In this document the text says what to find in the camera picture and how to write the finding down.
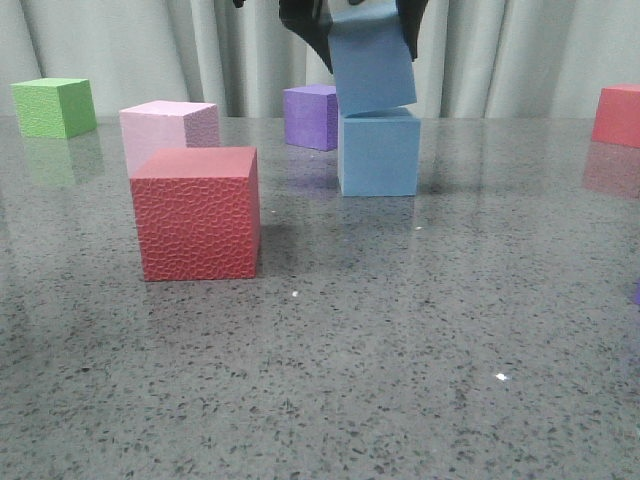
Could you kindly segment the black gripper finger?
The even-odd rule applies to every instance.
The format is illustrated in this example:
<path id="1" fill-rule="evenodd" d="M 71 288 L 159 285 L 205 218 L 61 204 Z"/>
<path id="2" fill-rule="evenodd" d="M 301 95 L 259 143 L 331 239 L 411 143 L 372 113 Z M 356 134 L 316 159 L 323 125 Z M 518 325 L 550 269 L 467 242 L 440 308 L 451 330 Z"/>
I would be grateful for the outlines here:
<path id="1" fill-rule="evenodd" d="M 331 17 L 322 0 L 280 0 L 279 19 L 283 26 L 306 42 L 333 72 L 329 48 Z"/>
<path id="2" fill-rule="evenodd" d="M 403 40 L 411 61 L 415 61 L 418 58 L 419 32 L 428 0 L 396 0 L 395 4 Z"/>

